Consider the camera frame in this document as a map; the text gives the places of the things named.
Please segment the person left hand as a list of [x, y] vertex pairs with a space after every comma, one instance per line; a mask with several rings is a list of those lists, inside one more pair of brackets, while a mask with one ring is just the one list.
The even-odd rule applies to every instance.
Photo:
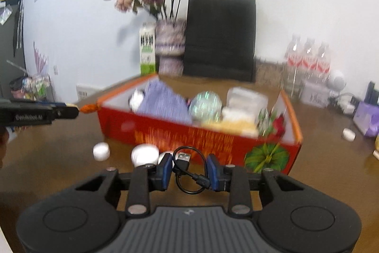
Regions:
[[0, 128], [0, 168], [3, 167], [3, 159], [6, 155], [7, 144], [9, 140], [9, 132], [6, 127]]

